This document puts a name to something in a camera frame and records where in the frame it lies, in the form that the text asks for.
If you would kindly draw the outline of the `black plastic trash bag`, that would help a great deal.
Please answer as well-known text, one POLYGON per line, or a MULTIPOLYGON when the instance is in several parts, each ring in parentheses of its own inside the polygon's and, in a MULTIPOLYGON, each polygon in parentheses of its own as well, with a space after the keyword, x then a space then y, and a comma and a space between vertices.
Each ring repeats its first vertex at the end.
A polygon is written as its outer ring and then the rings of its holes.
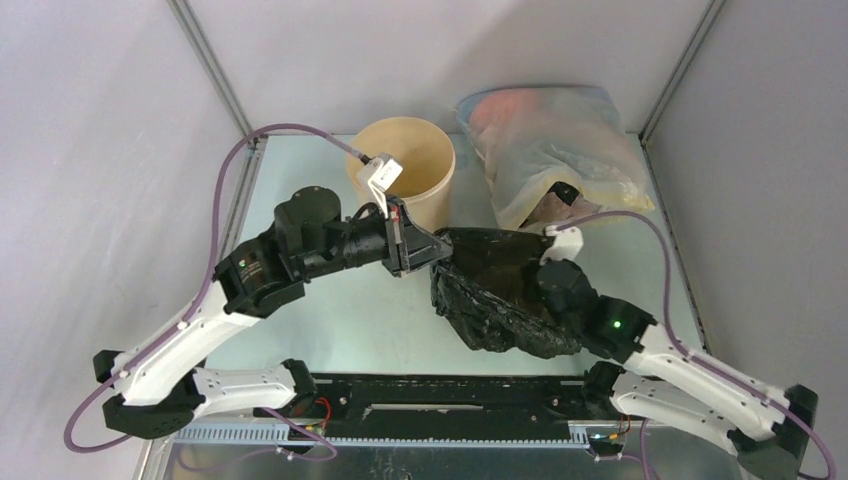
POLYGON ((551 237, 479 227, 445 227, 436 237, 453 253, 430 266, 431 304, 469 349, 517 348, 542 359, 581 350, 547 312, 535 284, 551 237))

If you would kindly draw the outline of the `beige round trash bin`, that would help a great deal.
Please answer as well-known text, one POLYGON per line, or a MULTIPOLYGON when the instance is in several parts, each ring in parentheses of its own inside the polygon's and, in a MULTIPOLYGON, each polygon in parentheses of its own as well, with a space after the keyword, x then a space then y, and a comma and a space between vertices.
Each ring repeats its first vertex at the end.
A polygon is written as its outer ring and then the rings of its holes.
POLYGON ((401 198, 411 219, 434 232, 449 223, 456 154, 437 125, 415 117, 391 117, 361 130, 350 145, 371 157, 391 156, 402 168, 387 193, 401 198))

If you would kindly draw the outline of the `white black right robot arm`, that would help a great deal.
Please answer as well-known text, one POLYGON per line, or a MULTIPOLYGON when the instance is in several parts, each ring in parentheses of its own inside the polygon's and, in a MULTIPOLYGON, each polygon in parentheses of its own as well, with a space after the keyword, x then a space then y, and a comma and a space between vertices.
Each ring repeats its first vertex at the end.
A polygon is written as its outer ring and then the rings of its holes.
POLYGON ((581 402, 596 418, 620 413, 699 437, 758 479, 797 479, 818 396, 775 387, 688 349, 667 324, 598 294, 572 261, 549 261, 530 285, 556 325, 598 357, 581 402))

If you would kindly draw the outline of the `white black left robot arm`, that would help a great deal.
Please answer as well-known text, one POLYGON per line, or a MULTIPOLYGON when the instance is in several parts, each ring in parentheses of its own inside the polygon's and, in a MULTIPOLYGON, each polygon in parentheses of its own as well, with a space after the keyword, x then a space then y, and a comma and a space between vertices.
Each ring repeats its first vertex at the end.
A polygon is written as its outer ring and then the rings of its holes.
POLYGON ((173 434, 207 415, 268 409, 312 411, 317 386, 306 364, 287 359, 264 370, 214 370, 206 357, 236 334, 301 299, 319 277, 378 263, 402 277, 451 255, 448 242, 417 225, 405 203, 368 203, 344 217, 338 195, 305 187, 275 207, 271 226, 238 245, 212 271, 206 291, 133 351, 104 350, 97 378, 114 389, 105 425, 140 439, 173 434))

